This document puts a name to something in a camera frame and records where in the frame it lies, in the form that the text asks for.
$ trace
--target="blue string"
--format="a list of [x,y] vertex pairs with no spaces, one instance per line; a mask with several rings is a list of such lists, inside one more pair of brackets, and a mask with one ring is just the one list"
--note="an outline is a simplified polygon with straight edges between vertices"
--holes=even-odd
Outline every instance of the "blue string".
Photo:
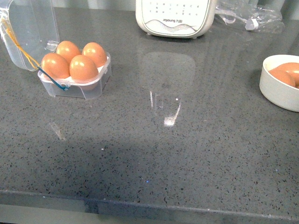
[[62,86],[59,83],[57,83],[53,78],[51,78],[44,70],[42,70],[41,67],[37,67],[43,74],[45,74],[47,77],[49,77],[49,79],[60,89],[62,89],[63,91],[67,91],[69,89],[69,87],[67,86]]

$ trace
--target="clear plastic egg carton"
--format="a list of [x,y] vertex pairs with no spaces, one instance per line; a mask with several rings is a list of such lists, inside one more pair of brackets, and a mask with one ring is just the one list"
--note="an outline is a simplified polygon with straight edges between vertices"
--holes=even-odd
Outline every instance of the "clear plastic egg carton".
[[103,89],[111,76],[111,57],[109,53],[107,53],[107,61],[105,65],[99,67],[98,70],[99,74],[96,79],[88,83],[76,83],[71,77],[66,79],[55,79],[60,85],[69,87],[69,89],[65,91],[55,85],[41,71],[39,71],[37,75],[50,96],[95,99],[102,95]]

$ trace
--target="gray countertop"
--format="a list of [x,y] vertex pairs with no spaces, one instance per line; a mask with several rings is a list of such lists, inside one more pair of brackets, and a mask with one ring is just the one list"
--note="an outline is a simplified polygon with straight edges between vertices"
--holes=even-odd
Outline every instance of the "gray countertop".
[[100,43],[112,76],[98,99],[53,98],[1,42],[2,193],[298,221],[299,114],[259,90],[266,57],[299,55],[298,21],[178,40],[147,36],[134,12],[55,11],[60,41]]

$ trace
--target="plastic egg container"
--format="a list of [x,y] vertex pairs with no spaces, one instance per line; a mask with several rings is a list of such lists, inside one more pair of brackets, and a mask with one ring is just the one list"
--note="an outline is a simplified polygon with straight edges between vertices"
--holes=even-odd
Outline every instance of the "plastic egg container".
[[[39,63],[48,53],[53,53],[59,44],[59,35],[55,13],[51,0],[2,0],[0,1],[0,32],[13,63],[19,68],[29,71],[36,69],[29,63],[24,54],[17,48],[7,34],[3,20],[11,24],[11,28],[21,47]],[[87,83],[76,83],[71,78],[56,79],[62,86],[69,87],[63,91],[38,72],[42,84],[51,96],[67,96],[93,99],[101,96],[103,88],[111,75],[111,58],[107,53],[107,62],[98,68],[95,80]]]
[[107,53],[107,62],[104,66],[98,68],[98,75],[95,80],[88,83],[76,83],[71,77],[65,79],[55,79],[57,83],[62,86],[69,87],[68,90],[63,91],[57,87],[48,77],[41,71],[38,71],[38,77],[46,88],[50,96],[65,96],[65,97],[78,97],[85,99],[94,99],[102,95],[103,89],[107,80],[111,75],[111,60],[110,55]]

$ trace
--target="yellow string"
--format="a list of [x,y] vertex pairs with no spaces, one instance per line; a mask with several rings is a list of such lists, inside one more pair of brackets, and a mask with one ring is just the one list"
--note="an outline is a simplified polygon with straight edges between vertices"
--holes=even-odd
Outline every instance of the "yellow string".
[[14,44],[17,46],[17,48],[25,55],[25,57],[28,59],[31,66],[35,69],[38,69],[39,63],[20,46],[20,44],[19,44],[16,36],[14,35],[13,31],[11,30],[8,22],[3,18],[1,20],[1,22],[4,24],[6,32],[7,32],[8,36],[10,37],[10,39],[14,42]]

